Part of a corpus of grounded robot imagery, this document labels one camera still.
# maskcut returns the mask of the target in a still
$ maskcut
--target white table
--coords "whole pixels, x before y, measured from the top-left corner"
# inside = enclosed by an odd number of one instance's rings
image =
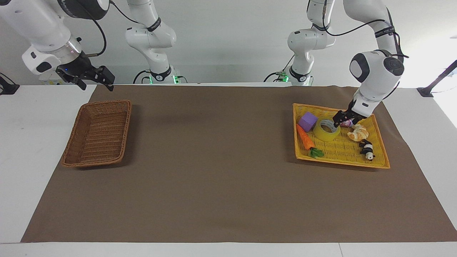
[[[289,86],[288,83],[199,86]],[[19,243],[58,163],[79,107],[95,86],[22,86],[0,96],[0,256],[454,256],[448,243],[160,244]],[[395,124],[457,227],[457,129],[436,102],[414,89],[385,101]],[[433,138],[431,131],[438,136]]]

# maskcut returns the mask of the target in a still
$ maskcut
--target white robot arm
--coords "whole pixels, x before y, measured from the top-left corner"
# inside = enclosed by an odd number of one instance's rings
[[[353,119],[354,123],[371,115],[376,106],[388,96],[404,71],[403,58],[396,40],[395,29],[387,7],[381,0],[343,0],[346,14],[363,23],[369,23],[377,39],[378,50],[356,54],[351,61],[350,71],[361,82],[348,110],[334,117],[335,126]],[[292,66],[286,75],[293,85],[305,84],[314,63],[310,51],[324,49],[335,43],[328,32],[334,0],[309,0],[307,14],[313,23],[310,29],[292,32],[288,39],[294,52]]]
[[[152,0],[127,0],[127,3],[133,19],[142,25],[127,29],[127,43],[147,59],[154,83],[174,83],[175,71],[164,49],[175,45],[175,31],[162,22]]]
[[[33,74],[55,69],[64,81],[77,84],[83,90],[86,84],[82,80],[93,80],[112,91],[114,75],[105,66],[95,68],[91,65],[89,57],[63,23],[65,14],[101,19],[108,6],[107,0],[0,0],[0,16],[31,43],[22,60]]]

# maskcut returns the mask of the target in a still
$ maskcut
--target white wall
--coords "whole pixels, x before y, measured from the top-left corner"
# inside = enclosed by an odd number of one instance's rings
[[[124,0],[115,0],[129,14]],[[178,41],[169,49],[170,62],[189,82],[262,81],[284,67],[292,55],[287,47],[290,32],[308,28],[307,0],[156,0],[162,20],[175,29]],[[457,1],[384,0],[401,35],[402,48],[411,59],[406,61],[403,87],[427,86],[456,59]],[[67,26],[82,37],[86,53],[102,48],[100,33],[92,21],[67,18]],[[130,48],[125,29],[133,24],[115,8],[100,21],[108,48],[92,58],[95,65],[106,65],[116,75],[116,83],[131,83],[146,60]],[[360,25],[347,17],[342,1],[335,4],[332,26],[344,32]],[[28,42],[0,19],[0,71],[20,84],[39,84],[21,60]],[[349,73],[349,62],[362,51],[376,49],[370,27],[337,38],[336,45],[315,51],[315,85],[357,86]]]

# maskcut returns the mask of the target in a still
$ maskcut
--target panda figurine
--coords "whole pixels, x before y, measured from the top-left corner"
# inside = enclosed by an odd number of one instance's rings
[[[365,155],[367,160],[372,161],[375,155],[373,155],[373,144],[364,139],[359,143],[359,146],[362,148],[362,151],[360,151],[360,154]]]

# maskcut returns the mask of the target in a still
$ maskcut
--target brown wicker basket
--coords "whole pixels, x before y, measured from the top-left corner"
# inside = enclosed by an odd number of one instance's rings
[[[121,162],[131,113],[129,100],[93,102],[81,106],[62,165],[90,167]]]

